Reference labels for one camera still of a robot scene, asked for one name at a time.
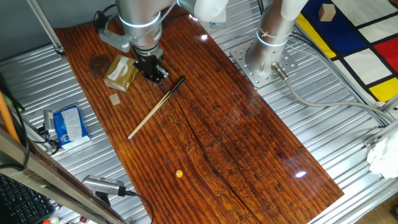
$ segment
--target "yellow square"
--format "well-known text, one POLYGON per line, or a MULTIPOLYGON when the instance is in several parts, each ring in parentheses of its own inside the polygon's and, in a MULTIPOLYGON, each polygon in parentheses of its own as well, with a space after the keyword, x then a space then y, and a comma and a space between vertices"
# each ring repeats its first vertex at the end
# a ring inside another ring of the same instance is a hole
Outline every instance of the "yellow square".
POLYGON ((389 101, 393 96, 398 94, 398 79, 393 78, 384 83, 380 83, 372 88, 370 91, 381 102, 389 101))

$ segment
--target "silver cylinder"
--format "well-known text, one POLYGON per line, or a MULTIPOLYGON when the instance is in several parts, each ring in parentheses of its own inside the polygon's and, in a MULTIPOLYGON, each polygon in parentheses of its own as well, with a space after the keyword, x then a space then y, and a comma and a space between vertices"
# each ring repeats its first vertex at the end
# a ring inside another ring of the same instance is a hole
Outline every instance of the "silver cylinder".
POLYGON ((271 65, 282 59, 282 52, 296 21, 282 17, 282 2, 273 0, 272 5, 264 10, 256 38, 246 52, 245 61, 254 75, 272 73, 271 65))
POLYGON ((194 15, 195 4, 197 0, 177 0, 177 4, 187 10, 190 14, 194 15))
POLYGON ((142 49, 157 45, 162 36, 160 10, 167 7, 168 3, 159 0, 116 0, 124 32, 138 37, 133 45, 142 49))

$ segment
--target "red square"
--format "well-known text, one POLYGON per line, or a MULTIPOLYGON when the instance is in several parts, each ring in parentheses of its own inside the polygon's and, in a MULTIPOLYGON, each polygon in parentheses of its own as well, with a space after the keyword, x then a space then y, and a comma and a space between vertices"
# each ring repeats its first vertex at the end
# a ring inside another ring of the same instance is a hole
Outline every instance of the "red square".
POLYGON ((398 72, 398 37, 377 44, 374 48, 398 72))

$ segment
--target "mondrian pattern mat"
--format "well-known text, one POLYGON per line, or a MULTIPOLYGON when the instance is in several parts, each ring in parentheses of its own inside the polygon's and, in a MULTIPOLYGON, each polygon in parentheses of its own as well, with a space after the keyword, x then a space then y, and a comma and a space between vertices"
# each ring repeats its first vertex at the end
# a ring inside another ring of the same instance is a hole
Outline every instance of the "mondrian pattern mat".
POLYGON ((398 94, 398 9, 388 0, 309 0, 298 24, 375 103, 398 94), (322 4, 334 4, 321 22, 322 4))

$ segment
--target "small orange object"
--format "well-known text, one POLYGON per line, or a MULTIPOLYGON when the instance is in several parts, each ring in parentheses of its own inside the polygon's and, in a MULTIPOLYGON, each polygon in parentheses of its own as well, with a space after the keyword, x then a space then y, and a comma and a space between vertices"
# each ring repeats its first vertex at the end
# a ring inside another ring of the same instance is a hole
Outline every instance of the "small orange object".
POLYGON ((178 177, 178 178, 181 178, 182 177, 182 171, 180 171, 180 170, 175 171, 175 176, 178 177))

